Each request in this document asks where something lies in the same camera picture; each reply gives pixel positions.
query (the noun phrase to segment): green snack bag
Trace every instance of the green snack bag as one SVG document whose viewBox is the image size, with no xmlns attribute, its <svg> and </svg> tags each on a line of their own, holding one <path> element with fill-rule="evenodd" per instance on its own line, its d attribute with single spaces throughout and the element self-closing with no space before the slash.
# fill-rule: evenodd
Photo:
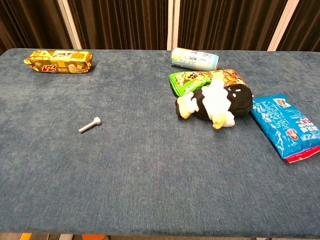
<svg viewBox="0 0 320 240">
<path fill-rule="evenodd" d="M 211 83 L 214 73 L 222 72 L 224 76 L 224 86 L 232 84 L 246 85 L 245 81 L 238 75 L 234 69 L 224 69 L 215 71 L 182 71 L 169 75 L 171 86 L 178 97 L 189 92 L 195 92 L 205 85 Z"/>
</svg>

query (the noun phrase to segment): stuffed toy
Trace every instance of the stuffed toy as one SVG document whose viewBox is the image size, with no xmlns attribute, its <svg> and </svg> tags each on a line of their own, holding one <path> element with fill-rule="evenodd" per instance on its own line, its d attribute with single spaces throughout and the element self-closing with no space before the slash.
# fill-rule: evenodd
<svg viewBox="0 0 320 240">
<path fill-rule="evenodd" d="M 210 120 L 214 129 L 234 126 L 235 118 L 250 112 L 253 95 L 244 84 L 224 87 L 223 79 L 223 73 L 216 72 L 210 85 L 178 97 L 175 101 L 177 116 L 187 119 L 195 115 L 202 120 Z"/>
</svg>

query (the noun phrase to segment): cookie package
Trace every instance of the cookie package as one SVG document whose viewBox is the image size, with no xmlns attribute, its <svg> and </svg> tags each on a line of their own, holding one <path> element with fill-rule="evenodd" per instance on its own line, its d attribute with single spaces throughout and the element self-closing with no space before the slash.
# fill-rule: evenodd
<svg viewBox="0 0 320 240">
<path fill-rule="evenodd" d="M 251 113 L 279 155 L 294 163 L 320 152 L 319 128 L 283 93 L 254 97 Z"/>
<path fill-rule="evenodd" d="M 209 85 L 214 73 L 222 72 L 224 86 L 232 84 L 247 85 L 234 69 L 223 69 L 214 71 L 183 71 L 169 75 L 171 86 L 178 97 L 189 92 L 195 92 L 203 86 Z"/>
<path fill-rule="evenodd" d="M 88 51 L 36 50 L 24 63 L 41 73 L 87 73 L 93 54 Z"/>
</svg>

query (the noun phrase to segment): blue snack bag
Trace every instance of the blue snack bag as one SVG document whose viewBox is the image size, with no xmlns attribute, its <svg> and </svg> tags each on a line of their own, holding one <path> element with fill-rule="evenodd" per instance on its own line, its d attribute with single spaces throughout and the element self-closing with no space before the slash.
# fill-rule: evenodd
<svg viewBox="0 0 320 240">
<path fill-rule="evenodd" d="M 320 152 L 320 130 L 280 93 L 253 98 L 251 113 L 280 156 L 289 163 Z"/>
</svg>

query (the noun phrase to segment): yellow snack bag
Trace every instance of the yellow snack bag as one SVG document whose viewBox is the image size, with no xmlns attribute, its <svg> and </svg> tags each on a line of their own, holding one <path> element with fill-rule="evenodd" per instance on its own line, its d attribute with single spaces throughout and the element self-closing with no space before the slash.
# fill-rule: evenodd
<svg viewBox="0 0 320 240">
<path fill-rule="evenodd" d="M 42 73 L 80 74 L 89 71 L 92 58 L 88 51 L 37 50 L 24 63 Z"/>
</svg>

